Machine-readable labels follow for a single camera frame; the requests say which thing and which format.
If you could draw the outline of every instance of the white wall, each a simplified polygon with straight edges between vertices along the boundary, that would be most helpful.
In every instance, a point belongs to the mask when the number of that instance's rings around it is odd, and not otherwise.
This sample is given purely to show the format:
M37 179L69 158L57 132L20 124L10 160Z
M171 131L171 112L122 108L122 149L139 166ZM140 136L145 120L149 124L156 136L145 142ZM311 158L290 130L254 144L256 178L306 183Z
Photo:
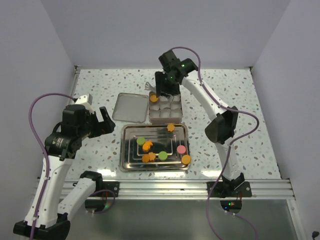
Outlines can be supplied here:
M284 178L308 236L320 231L320 1L291 0L253 68Z
M42 0L75 65L159 67L171 47L207 67L253 66L290 0ZM190 53L179 54L181 58Z
M0 1L0 239L13 237L24 219L42 166L41 149L28 123L41 94L69 93L73 64L40 0ZM34 124L45 139L61 118L66 99L35 106Z

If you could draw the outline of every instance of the pink disc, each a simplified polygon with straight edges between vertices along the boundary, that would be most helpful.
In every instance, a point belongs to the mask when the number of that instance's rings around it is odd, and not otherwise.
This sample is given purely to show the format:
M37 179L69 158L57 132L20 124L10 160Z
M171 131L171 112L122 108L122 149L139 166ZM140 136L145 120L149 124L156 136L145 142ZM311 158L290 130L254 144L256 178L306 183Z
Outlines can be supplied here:
M179 145L177 148L176 148L176 151L178 152L178 154L185 154L187 149L185 146L183 145Z

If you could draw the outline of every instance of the green disc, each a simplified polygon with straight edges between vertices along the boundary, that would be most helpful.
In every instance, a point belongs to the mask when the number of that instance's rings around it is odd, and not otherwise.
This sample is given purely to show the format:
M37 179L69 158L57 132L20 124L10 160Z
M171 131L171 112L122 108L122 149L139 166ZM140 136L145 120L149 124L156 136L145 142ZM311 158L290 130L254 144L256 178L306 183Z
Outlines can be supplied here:
M146 142L146 139L144 137L138 137L138 139L136 140L136 143L139 145L139 146L142 146L143 144L145 144Z
M168 158L168 154L165 151L161 151L161 152L159 152L158 157L161 161L164 161Z

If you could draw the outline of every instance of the speckled white surface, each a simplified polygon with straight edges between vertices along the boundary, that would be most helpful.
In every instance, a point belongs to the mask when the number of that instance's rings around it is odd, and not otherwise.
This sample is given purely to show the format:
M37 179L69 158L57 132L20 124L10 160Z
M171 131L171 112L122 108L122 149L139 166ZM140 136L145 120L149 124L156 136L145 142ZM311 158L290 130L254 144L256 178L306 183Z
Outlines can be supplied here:
M75 89L75 96L90 93L93 108L106 106L112 116L119 93L145 94L145 82L154 85L154 73L159 69L83 69ZM196 72L189 78L196 79ZM234 144L239 166L246 179L280 179L280 173L260 109L251 73L248 69L204 69L202 77L230 106L255 113L260 119L259 129ZM205 136L209 118L195 97L180 88L183 119L188 126L191 166L186 171L122 172L119 169L121 130L128 122L114 121L114 132L93 139L85 139L68 172L68 179L78 179L85 170L97 171L104 179L161 180L216 179L222 169L215 145ZM254 127L254 120L240 115L236 136Z

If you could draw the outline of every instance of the gray floor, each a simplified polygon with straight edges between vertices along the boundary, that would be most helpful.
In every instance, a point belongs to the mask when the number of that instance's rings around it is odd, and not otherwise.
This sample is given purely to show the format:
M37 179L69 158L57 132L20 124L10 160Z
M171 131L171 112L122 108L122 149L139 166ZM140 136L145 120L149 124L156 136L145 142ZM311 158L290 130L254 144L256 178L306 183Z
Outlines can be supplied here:
M224 240L254 240L243 220L226 215L211 201L211 219ZM71 223L68 240L217 240L206 219L203 200L119 200L105 214L92 216L84 206ZM247 200L240 214L258 229L260 240L296 240L285 200Z

